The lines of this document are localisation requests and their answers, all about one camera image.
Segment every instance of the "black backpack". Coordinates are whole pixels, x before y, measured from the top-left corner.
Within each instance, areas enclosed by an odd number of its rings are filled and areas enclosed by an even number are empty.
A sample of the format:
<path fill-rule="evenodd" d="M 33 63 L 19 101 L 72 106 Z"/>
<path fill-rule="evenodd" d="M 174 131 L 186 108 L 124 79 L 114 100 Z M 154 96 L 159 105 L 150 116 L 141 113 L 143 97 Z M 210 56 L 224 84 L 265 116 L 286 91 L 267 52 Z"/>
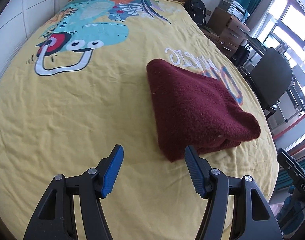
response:
<path fill-rule="evenodd" d="M 206 24 L 206 6 L 202 0 L 187 0 L 184 8 L 198 26 Z"/>

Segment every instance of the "maroon blanket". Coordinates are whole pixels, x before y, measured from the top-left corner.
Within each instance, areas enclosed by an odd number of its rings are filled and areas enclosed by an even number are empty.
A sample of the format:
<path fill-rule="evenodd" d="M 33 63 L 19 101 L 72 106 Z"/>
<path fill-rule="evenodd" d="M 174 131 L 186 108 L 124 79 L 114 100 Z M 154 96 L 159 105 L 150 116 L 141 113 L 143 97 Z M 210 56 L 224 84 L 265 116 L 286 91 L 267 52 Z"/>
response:
<path fill-rule="evenodd" d="M 260 126 L 217 79 L 176 67 L 162 59 L 147 65 L 158 144 L 170 161 L 184 157 L 187 145 L 199 154 L 256 139 Z"/>

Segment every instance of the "cartoon eye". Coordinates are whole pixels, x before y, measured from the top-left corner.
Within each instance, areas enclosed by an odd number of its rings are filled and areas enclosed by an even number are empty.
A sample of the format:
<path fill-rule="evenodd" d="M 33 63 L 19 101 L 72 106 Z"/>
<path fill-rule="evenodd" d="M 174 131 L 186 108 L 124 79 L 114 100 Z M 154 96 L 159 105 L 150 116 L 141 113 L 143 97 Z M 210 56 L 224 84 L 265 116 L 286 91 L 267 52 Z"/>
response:
<path fill-rule="evenodd" d="M 86 42 L 84 40 L 75 40 L 66 45 L 67 50 L 78 50 L 81 49 Z"/>
<path fill-rule="evenodd" d="M 57 39 L 54 37 L 50 37 L 48 41 L 46 42 L 46 45 L 49 44 L 49 46 L 53 46 L 56 43 Z"/>
<path fill-rule="evenodd" d="M 104 43 L 100 40 L 96 40 L 96 41 L 90 41 L 87 44 L 87 47 L 90 49 L 97 49 L 100 48 L 104 45 Z"/>

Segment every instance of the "bed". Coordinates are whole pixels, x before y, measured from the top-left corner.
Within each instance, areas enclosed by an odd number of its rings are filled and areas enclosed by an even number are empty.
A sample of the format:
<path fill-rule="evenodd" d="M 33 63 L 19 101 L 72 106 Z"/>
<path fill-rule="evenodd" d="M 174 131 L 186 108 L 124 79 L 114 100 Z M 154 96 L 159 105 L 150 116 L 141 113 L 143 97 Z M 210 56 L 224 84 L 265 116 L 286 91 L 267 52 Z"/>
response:
<path fill-rule="evenodd" d="M 253 176 L 271 197 L 278 163 L 259 102 L 181 1 L 71 0 L 23 45 L 0 80 L 4 231 L 22 239 L 54 175 L 79 175 L 121 144 L 124 162 L 102 201 L 113 238 L 195 238 L 206 201 L 195 193 L 184 160 L 171 163 L 158 148 L 146 74 L 155 58 L 222 80 L 257 118 L 258 139 L 203 157 L 229 176 Z M 232 207 L 230 198 L 223 239 Z M 78 198 L 75 212 L 85 239 Z"/>

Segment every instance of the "blue cartoon dinosaur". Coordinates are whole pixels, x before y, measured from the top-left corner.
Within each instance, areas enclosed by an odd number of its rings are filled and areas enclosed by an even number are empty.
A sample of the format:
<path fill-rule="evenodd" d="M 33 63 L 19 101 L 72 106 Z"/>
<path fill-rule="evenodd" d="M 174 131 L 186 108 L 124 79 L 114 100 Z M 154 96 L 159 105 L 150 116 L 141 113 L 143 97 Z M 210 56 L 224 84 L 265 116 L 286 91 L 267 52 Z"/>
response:
<path fill-rule="evenodd" d="M 41 35 L 47 39 L 36 45 L 40 48 L 35 72 L 49 76 L 85 68 L 94 49 L 118 44 L 127 39 L 128 27 L 116 21 L 123 22 L 129 16 L 155 15 L 168 22 L 152 9 L 153 4 L 160 9 L 156 1 L 152 3 L 150 0 L 72 0 L 62 10 L 69 13 Z M 101 16 L 108 16 L 112 22 L 97 22 Z M 44 57 L 62 51 L 82 52 L 83 55 L 74 65 L 45 69 Z"/>

